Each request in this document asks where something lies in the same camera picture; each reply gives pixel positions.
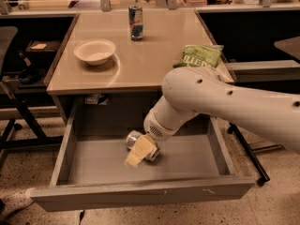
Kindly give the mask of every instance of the chair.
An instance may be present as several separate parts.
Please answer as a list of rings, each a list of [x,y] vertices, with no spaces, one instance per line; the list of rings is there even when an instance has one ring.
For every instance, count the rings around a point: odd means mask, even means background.
[[[30,112],[25,100],[21,97],[18,97],[14,94],[14,90],[9,84],[9,79],[5,79],[4,76],[4,67],[8,64],[5,63],[6,53],[12,42],[16,37],[18,29],[14,26],[5,26],[0,27],[0,85],[11,100],[14,107],[20,113],[22,118],[26,121],[28,126],[36,134],[36,139],[27,139],[27,140],[18,140],[10,141],[9,137],[14,130],[21,129],[22,127],[18,124],[15,124],[15,119],[10,119],[7,127],[5,128],[1,138],[0,138],[0,151],[2,149],[11,149],[11,148],[21,148],[21,147],[36,147],[41,145],[52,145],[59,144],[62,141],[62,136],[58,137],[48,137],[35,116]]]

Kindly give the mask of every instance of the white bowl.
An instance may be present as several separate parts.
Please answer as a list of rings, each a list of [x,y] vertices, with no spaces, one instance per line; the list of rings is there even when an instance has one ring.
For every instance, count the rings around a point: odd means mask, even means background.
[[[78,44],[74,55],[93,66],[104,64],[115,52],[115,44],[105,39],[87,40]]]

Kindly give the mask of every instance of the floor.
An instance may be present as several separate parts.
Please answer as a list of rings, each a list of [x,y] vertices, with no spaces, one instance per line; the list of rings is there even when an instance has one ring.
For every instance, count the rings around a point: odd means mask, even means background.
[[[39,118],[49,136],[63,135],[64,124],[58,117]],[[13,139],[34,137],[27,125]],[[7,121],[0,121],[0,130]],[[259,177],[235,136],[227,133],[228,123],[218,120],[224,141],[239,175]],[[249,142],[259,140],[242,130]],[[59,147],[45,150],[8,151],[0,168],[0,197],[26,188],[46,188],[51,180]],[[259,160],[271,177],[264,186],[255,185],[242,199],[222,202],[195,202],[117,209],[87,210],[80,223],[81,211],[47,213],[36,203],[11,214],[11,225],[77,224],[300,224],[300,156],[286,150],[259,154]]]

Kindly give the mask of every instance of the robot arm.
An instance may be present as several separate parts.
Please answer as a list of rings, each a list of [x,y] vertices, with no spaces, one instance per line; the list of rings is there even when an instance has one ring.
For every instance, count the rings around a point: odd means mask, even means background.
[[[199,113],[220,117],[300,154],[300,96],[226,84],[211,67],[180,67],[144,120],[154,141],[169,139]]]

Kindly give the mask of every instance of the drawer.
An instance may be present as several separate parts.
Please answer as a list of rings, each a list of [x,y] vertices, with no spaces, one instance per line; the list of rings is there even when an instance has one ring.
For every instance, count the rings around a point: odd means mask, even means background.
[[[112,94],[107,105],[77,97],[50,186],[31,198],[47,211],[240,199],[254,179],[235,174],[215,117],[199,115],[158,144],[155,161],[125,167],[125,138],[143,131],[159,96]]]

